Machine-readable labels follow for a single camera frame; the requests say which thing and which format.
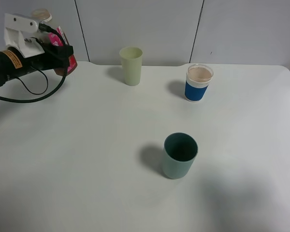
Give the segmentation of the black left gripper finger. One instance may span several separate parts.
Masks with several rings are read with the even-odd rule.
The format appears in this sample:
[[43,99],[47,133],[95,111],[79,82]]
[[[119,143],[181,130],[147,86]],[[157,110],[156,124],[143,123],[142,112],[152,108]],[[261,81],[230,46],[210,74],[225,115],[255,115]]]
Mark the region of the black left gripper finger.
[[42,46],[44,50],[43,67],[49,69],[65,69],[69,67],[69,57],[74,54],[73,46],[55,46],[45,44]]

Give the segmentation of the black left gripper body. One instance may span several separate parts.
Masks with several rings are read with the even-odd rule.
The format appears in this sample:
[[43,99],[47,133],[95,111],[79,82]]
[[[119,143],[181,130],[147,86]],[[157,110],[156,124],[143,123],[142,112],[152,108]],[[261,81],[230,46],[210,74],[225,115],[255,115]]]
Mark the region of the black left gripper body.
[[56,58],[49,53],[25,58],[15,48],[0,51],[0,87],[7,81],[36,71],[45,71],[56,67]]

